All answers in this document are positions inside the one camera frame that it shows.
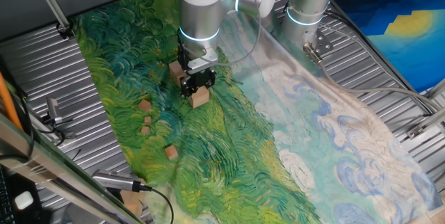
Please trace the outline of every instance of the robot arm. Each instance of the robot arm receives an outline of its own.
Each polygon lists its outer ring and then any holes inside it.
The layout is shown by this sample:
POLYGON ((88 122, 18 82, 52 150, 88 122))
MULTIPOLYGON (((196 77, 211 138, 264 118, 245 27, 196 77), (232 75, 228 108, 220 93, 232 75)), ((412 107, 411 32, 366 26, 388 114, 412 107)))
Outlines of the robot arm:
MULTIPOLYGON (((275 0, 180 0, 178 61, 188 77, 181 81, 181 93, 188 97, 200 86, 211 87, 218 62, 216 39, 224 16, 231 10, 265 17, 275 0)), ((289 0, 283 21, 285 36, 299 48, 316 44, 318 23, 329 0, 289 0)))
POLYGON ((200 86, 214 84, 218 62, 216 39, 224 16, 236 10, 265 17, 275 0, 180 0, 181 18, 178 32, 180 52, 178 61, 189 77, 181 82, 181 93, 188 97, 200 86))
POLYGON ((329 0, 289 0, 283 21, 285 36, 299 48, 317 44, 318 23, 323 18, 329 0))

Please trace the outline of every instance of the blue cloth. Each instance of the blue cloth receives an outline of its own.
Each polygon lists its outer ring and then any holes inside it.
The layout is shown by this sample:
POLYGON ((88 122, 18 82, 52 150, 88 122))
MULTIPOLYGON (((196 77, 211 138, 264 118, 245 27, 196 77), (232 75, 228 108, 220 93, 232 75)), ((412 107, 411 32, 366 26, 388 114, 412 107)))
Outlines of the blue cloth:
POLYGON ((445 0, 335 0, 396 69, 418 91, 445 79, 445 0), (414 10, 435 10, 430 30, 422 36, 386 35, 390 23, 414 10))

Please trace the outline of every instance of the metal floor panel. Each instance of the metal floor panel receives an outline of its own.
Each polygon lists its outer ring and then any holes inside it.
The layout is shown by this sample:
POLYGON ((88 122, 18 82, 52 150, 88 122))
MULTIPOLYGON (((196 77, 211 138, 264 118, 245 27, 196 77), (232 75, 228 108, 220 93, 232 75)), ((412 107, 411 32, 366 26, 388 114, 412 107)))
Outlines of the metal floor panel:
MULTIPOLYGON (((356 32, 337 19, 325 16, 322 23, 342 30, 348 35, 357 35, 356 32)), ((370 56, 359 44, 345 35, 322 26, 320 30, 334 47, 332 52, 322 56, 322 59, 327 71, 338 84, 346 88, 356 89, 401 87, 394 78, 397 76, 393 70, 385 65, 385 62, 382 62, 378 54, 371 48, 368 48, 368 50, 373 56, 370 56)), ((413 101, 407 95, 394 92, 356 94, 356 96, 375 111, 431 179, 436 180, 444 174, 445 135, 441 129, 433 126, 424 134, 420 134, 413 139, 410 139, 407 135, 409 130, 428 118, 417 101, 413 101)), ((445 91, 438 93, 434 100, 444 107, 445 91)), ((437 188, 439 188, 440 182, 437 180, 435 182, 437 188)))
MULTIPOLYGON (((36 115, 47 114, 46 97, 53 97, 64 120, 72 120, 58 129, 73 131, 76 138, 65 140, 60 150, 70 158, 77 154, 74 161, 89 174, 99 168, 131 172, 76 40, 64 40, 48 26, 1 43, 0 55, 36 115)), ((38 190, 42 206, 55 211, 53 223, 59 222, 70 202, 38 190)))

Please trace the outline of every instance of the green swirled fabric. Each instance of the green swirled fabric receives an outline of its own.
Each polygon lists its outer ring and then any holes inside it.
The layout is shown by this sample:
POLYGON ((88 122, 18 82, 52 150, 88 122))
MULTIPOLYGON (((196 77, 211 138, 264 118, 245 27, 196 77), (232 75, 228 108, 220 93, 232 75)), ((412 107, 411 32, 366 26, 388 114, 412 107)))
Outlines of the green swirled fabric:
MULTIPOLYGON (((178 0, 121 0, 75 19, 82 54, 131 169, 167 193, 175 223, 319 223, 284 169, 273 126, 255 111, 228 67, 217 67, 210 100, 192 109, 168 64, 177 58, 178 0), (146 99, 146 113, 138 103, 146 99), (149 135, 140 132, 151 116, 149 135), (164 149, 174 145, 179 157, 164 149)), ((227 61, 219 51, 220 61, 227 61)), ((155 221, 168 222, 148 196, 155 221)))

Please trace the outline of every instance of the orange rod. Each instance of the orange rod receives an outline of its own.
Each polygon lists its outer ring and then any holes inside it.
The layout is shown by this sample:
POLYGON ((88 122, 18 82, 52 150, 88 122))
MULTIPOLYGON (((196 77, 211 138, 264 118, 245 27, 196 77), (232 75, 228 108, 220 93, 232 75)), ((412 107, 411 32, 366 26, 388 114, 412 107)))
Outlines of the orange rod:
POLYGON ((17 112, 15 110, 13 99, 11 97, 11 94, 9 93, 9 89, 6 86, 5 79, 3 79, 3 75, 1 75, 1 73, 0 73, 0 96, 3 99, 3 103, 5 104, 9 120, 11 120, 14 123, 14 125, 16 125, 23 131, 22 124, 20 124, 19 116, 17 115, 17 112))

